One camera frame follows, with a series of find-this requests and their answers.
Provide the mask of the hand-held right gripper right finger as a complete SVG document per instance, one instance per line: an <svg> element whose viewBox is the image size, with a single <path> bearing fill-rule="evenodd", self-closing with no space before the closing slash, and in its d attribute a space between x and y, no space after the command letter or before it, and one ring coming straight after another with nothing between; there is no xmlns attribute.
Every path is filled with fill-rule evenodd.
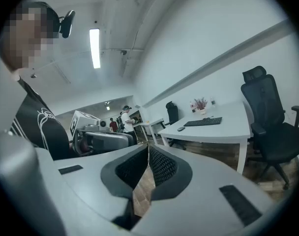
<svg viewBox="0 0 299 236"><path fill-rule="evenodd" d="M181 149L153 145L155 188L138 236L250 236L273 200L226 164Z"/></svg>

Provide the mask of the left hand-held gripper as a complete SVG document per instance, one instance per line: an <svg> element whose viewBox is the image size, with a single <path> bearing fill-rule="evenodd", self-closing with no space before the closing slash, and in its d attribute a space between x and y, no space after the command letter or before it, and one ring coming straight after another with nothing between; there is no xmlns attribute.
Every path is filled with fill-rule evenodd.
<svg viewBox="0 0 299 236"><path fill-rule="evenodd" d="M132 135L110 132L105 121L81 111L74 112L69 129L72 149L79 156L107 153L135 144Z"/></svg>

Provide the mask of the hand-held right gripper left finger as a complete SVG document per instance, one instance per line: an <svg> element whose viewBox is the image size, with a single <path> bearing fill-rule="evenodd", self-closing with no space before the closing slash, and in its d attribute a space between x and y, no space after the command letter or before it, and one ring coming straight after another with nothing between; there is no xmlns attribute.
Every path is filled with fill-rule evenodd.
<svg viewBox="0 0 299 236"><path fill-rule="evenodd" d="M135 145L98 155L55 161L72 190L103 218L131 230L133 191L148 166L148 145Z"/></svg>

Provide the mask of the black keyboard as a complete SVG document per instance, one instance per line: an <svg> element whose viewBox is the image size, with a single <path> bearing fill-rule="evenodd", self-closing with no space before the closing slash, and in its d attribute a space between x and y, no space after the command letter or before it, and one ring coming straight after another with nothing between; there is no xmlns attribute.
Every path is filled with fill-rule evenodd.
<svg viewBox="0 0 299 236"><path fill-rule="evenodd" d="M209 126L209 125L219 125L222 122L222 117L218 118L204 118L201 120L193 120L188 121L184 124L184 127L192 127L192 126Z"/></svg>

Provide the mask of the small white table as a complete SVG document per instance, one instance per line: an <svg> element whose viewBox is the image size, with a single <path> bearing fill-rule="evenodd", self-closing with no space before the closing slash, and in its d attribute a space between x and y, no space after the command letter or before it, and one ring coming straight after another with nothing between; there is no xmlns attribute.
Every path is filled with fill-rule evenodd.
<svg viewBox="0 0 299 236"><path fill-rule="evenodd" d="M164 119L158 119L156 121L147 121L147 122L142 122L140 123L140 127L141 127L141 130L142 130L142 133L144 135L144 138L145 140L148 142L148 138L147 138L147 134L145 132L145 127L149 128L149 131L150 131L150 134L153 138L153 141L154 143L157 145L158 142L157 142L157 139L156 139L156 136L155 136L155 132L154 132L154 126L157 125L157 124L160 124L162 126L162 129L165 129L165 124L164 124Z"/></svg>

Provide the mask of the small black office chair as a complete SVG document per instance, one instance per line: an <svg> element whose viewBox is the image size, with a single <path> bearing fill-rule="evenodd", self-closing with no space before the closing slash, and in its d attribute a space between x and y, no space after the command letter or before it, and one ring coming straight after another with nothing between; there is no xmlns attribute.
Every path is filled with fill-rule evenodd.
<svg viewBox="0 0 299 236"><path fill-rule="evenodd" d="M178 113L178 107L172 102L168 102L166 104L166 109L167 109L167 113L168 113L168 117L169 117L169 122L165 123L166 125L172 125L175 122L177 122L179 120L179 113ZM180 142L180 140L177 139L171 139L169 141L169 145L172 147L174 144L178 145L181 149L186 150L186 147L184 147L182 145L182 143Z"/></svg>

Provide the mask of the person's black t-shirt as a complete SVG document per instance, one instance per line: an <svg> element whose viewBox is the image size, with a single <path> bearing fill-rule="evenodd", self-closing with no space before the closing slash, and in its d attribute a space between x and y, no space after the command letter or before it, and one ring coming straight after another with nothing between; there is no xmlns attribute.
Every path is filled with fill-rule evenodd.
<svg viewBox="0 0 299 236"><path fill-rule="evenodd" d="M70 147L65 129L40 95L22 79L18 83L27 95L12 122L10 131L25 138L35 147L48 150L53 160L79 157Z"/></svg>

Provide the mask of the red potted plant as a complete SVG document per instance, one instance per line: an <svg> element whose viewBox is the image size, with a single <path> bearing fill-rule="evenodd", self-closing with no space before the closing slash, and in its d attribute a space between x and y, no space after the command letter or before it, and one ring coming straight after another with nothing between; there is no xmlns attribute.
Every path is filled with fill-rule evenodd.
<svg viewBox="0 0 299 236"><path fill-rule="evenodd" d="M207 113L206 111L206 106L207 106L207 101L205 100L204 97L199 98L199 99L194 99L194 105L195 108L198 110L198 112L202 115L205 115Z"/></svg>

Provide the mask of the ceiling tube light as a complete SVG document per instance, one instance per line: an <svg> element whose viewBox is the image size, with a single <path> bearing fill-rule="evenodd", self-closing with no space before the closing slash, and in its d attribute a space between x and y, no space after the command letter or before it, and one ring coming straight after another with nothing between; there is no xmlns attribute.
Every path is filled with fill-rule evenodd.
<svg viewBox="0 0 299 236"><path fill-rule="evenodd" d="M90 50L94 69L100 68L99 29L90 29Z"/></svg>

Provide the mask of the black mesh office chair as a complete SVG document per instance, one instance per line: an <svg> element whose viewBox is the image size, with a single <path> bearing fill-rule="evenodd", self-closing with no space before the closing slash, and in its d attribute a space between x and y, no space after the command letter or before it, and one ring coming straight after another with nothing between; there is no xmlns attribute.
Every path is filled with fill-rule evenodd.
<svg viewBox="0 0 299 236"><path fill-rule="evenodd" d="M299 106L292 107L296 112L295 124L288 124L274 77L262 66L256 66L243 72L243 78L244 84L240 89L254 117L250 125L253 149L261 155L249 157L246 162L266 163L264 174L274 167L285 182L283 188L287 190L289 180L281 164L299 155Z"/></svg>

